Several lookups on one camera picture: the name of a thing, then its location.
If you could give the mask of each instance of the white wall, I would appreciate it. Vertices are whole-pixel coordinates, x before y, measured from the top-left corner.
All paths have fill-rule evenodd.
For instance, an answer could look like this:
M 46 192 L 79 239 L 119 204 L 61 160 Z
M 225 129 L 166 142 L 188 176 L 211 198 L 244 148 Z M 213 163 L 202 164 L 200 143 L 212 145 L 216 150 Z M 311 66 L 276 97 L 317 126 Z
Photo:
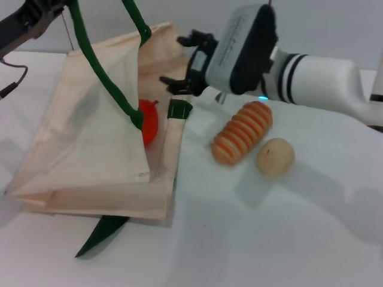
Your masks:
M 23 0 L 0 0 L 0 18 Z M 182 34 L 191 29 L 219 38 L 230 13 L 240 5 L 267 0 L 136 0 L 149 25 L 173 21 Z M 121 0 L 80 0 L 91 42 L 135 30 Z M 284 50 L 318 56 L 346 57 L 361 68 L 377 68 L 383 49 L 382 0 L 273 0 L 278 16 L 279 46 Z M 70 24 L 68 11 L 65 12 Z M 70 27 L 72 39 L 75 39 Z M 65 28 L 57 19 L 36 41 L 22 49 L 59 51 L 70 49 Z

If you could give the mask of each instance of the toy food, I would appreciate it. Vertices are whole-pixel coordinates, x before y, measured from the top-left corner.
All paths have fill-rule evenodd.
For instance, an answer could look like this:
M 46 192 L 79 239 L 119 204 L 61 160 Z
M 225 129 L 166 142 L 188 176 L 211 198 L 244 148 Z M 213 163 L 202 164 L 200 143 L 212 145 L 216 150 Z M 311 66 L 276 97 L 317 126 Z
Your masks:
M 270 129 L 270 108 L 261 102 L 244 105 L 213 140 L 211 152 L 221 164 L 235 165 Z
M 158 111 L 156 104 L 158 101 L 150 102 L 149 100 L 138 101 L 140 110 L 144 113 L 144 122 L 142 123 L 142 138 L 144 145 L 150 144 L 156 137 L 158 132 Z
M 263 174 L 278 176 L 285 173 L 295 161 L 293 147 L 284 139 L 271 139 L 258 153 L 256 164 Z

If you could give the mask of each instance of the beige ball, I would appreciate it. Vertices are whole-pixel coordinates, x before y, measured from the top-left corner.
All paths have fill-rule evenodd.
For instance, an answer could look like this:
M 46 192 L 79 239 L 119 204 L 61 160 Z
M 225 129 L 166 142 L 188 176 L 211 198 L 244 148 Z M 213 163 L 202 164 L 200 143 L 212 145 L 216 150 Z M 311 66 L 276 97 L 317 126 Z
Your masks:
M 271 139 L 257 155 L 256 164 L 264 175 L 278 176 L 285 173 L 295 161 L 293 147 L 284 139 Z

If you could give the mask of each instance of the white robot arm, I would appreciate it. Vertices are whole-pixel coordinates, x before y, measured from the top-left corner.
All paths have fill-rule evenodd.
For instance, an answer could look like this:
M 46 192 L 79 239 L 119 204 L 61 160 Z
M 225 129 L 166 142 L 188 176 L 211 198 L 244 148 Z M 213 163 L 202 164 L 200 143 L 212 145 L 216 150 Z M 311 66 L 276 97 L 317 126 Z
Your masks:
M 270 100 L 340 112 L 383 129 L 383 71 L 368 100 L 352 61 L 286 53 L 277 41 L 270 5 L 240 7 L 220 42 L 195 30 L 188 38 L 179 37 L 183 46 L 196 47 L 186 78 L 161 80 L 173 94 L 199 96 L 208 86 L 230 94 L 263 94 Z

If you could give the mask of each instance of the beige cloth bag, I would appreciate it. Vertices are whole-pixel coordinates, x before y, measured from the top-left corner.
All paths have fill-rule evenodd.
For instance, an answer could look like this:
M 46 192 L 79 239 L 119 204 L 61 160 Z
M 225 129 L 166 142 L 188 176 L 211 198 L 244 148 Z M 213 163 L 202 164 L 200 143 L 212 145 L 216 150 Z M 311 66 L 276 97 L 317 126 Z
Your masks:
M 159 132 L 144 148 L 141 131 L 105 90 L 81 51 L 68 54 L 57 92 L 8 196 L 33 212 L 165 218 L 184 120 L 167 119 L 171 95 L 160 75 L 182 78 L 187 65 L 165 23 L 139 49 L 131 33 L 93 49 L 133 108 L 158 100 Z

